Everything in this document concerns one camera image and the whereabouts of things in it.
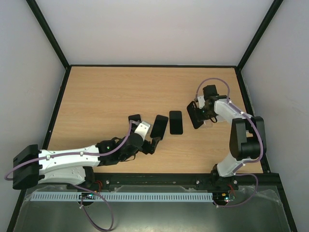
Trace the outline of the black mounting rail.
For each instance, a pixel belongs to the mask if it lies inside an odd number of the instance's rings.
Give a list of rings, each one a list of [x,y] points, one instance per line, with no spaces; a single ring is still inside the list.
[[[214,177],[212,174],[95,173],[93,180],[87,180],[80,186],[95,190],[99,183],[102,184],[101,190],[108,191],[121,186],[181,186],[209,192],[239,189],[235,177]]]

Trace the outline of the black phone case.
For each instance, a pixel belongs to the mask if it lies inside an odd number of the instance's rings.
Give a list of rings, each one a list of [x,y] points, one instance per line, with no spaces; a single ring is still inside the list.
[[[201,118],[201,109],[197,107],[196,102],[191,101],[186,109],[194,129],[200,128],[203,125],[204,120]]]

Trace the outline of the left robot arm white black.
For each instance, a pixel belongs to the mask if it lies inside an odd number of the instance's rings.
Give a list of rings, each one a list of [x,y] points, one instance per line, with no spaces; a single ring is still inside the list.
[[[147,141],[134,132],[122,139],[114,137],[73,150],[40,150],[37,145],[29,145],[13,159],[13,189],[29,189],[47,183],[88,187],[95,181],[95,167],[132,161],[138,152],[153,154],[160,141],[160,137]]]

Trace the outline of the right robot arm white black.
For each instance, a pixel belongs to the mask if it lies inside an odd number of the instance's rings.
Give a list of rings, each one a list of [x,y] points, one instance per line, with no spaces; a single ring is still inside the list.
[[[198,124],[216,123],[220,117],[231,125],[229,153],[211,171],[211,185],[222,189],[227,178],[235,176],[247,163],[259,162],[264,154],[264,121],[235,106],[227,95],[219,95],[215,85],[203,88],[203,96],[193,101]]]

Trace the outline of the black smartphone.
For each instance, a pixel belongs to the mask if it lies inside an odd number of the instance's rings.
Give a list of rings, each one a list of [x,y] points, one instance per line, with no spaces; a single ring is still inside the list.
[[[169,112],[169,129],[172,135],[183,134],[183,117],[181,111]]]

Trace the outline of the clear phone case with ring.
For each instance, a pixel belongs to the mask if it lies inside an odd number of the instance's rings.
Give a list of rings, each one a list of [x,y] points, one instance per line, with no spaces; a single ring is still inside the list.
[[[210,119],[203,121],[203,127],[205,127],[205,128],[212,128],[213,125],[214,125],[214,122]]]

